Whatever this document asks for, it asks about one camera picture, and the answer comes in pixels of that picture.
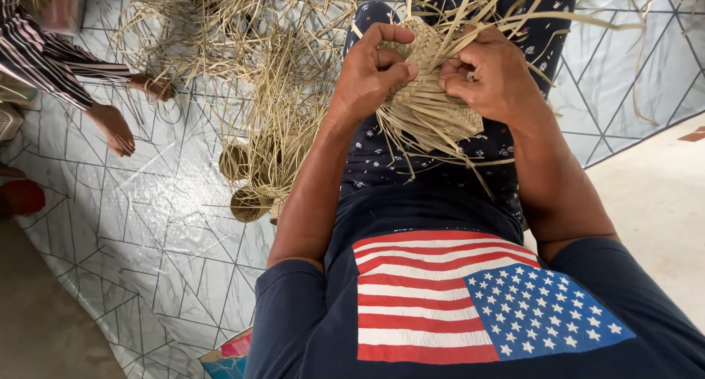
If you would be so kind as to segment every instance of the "blue canton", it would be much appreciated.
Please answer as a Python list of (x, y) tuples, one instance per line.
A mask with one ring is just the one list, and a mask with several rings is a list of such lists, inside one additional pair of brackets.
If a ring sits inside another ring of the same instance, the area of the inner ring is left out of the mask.
[(464, 280), (502, 361), (580, 353), (635, 337), (562, 273), (517, 263)]

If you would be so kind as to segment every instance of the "navy t-shirt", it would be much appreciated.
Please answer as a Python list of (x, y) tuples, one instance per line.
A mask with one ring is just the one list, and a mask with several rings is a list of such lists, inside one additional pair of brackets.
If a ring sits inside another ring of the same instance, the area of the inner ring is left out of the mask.
[(325, 274), (258, 279), (245, 377), (705, 378), (705, 338), (623, 245), (579, 240), (547, 267), (462, 193), (343, 199)]

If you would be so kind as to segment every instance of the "american flag print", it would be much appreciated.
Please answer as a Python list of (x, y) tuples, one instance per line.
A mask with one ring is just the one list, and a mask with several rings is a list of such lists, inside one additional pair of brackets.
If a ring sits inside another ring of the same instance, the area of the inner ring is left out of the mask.
[(399, 231), (352, 248), (358, 360), (481, 363), (634, 337), (567, 275), (491, 234)]

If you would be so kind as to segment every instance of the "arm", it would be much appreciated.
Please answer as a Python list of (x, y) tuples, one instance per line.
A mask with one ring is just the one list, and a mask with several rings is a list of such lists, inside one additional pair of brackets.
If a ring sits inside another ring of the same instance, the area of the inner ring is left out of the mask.
[[(474, 70), (474, 81), (466, 78), (469, 70)], [(519, 198), (543, 260), (550, 262), (578, 239), (618, 240), (600, 197), (529, 74), (524, 53), (502, 32), (495, 27), (481, 31), (446, 61), (438, 84), (511, 130)]]
[(267, 268), (301, 259), (323, 271), (352, 134), (382, 105), (392, 86), (413, 80), (417, 73), (397, 51), (377, 50), (383, 40), (410, 43), (414, 34), (376, 23), (348, 51), (329, 111), (282, 209)]

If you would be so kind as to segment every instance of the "dark floral pants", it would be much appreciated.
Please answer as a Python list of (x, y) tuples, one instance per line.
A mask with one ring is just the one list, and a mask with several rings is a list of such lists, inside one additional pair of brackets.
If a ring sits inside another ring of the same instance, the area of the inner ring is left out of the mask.
[[(506, 14), (515, 2), (516, 0), (499, 0), (498, 13)], [(527, 0), (523, 6), (516, 8), (514, 14), (525, 12), (532, 3), (533, 0)], [(433, 5), (439, 6), (441, 4), (436, 2)], [(453, 8), (452, 2), (447, 1), (445, 7), (446, 9)], [(542, 0), (536, 11), (573, 11), (574, 8), (575, 0)], [(438, 20), (435, 16), (425, 16), (423, 19), (430, 25)], [(360, 32), (365, 33), (373, 23), (390, 23), (390, 20), (393, 23), (398, 23), (399, 17), (387, 3), (368, 1), (357, 9), (352, 22)], [(534, 61), (534, 65), (551, 80), (556, 75), (560, 63), (560, 52), (563, 49), (565, 34), (556, 35), (552, 40), (551, 36), (557, 30), (569, 29), (569, 27), (570, 21), (557, 18), (534, 18), (524, 23), (522, 30), (527, 32), (527, 38), (518, 45), (524, 51), (526, 59)], [(348, 49), (358, 40), (357, 34), (348, 29), (343, 58)], [(534, 74), (534, 80), (541, 88), (543, 95), (548, 96), (551, 89), (549, 83), (536, 74)], [(484, 131), (482, 133), (458, 143), (468, 156), (483, 158), (473, 159), (473, 162), (481, 164), (482, 162), (514, 158), (513, 139), (507, 126), (488, 119), (483, 119), (483, 124)], [(412, 180), (408, 163), (403, 154), (393, 145), (392, 150), (392, 152), (389, 151), (384, 134), (379, 132), (376, 116), (374, 114), (368, 116), (357, 128), (350, 142), (348, 160), (340, 185), (340, 198), (362, 188), (405, 184), (413, 181), (442, 188), (462, 188), (478, 198), (490, 200), (472, 169), (438, 160), (437, 158), (443, 157), (442, 153), (431, 151), (428, 154), (436, 158), (410, 155), (411, 166), (416, 175), (416, 178)], [(482, 166), (477, 169), (494, 194), (493, 203), (495, 206), (521, 220), (522, 210), (517, 194), (517, 172), (514, 163)]]

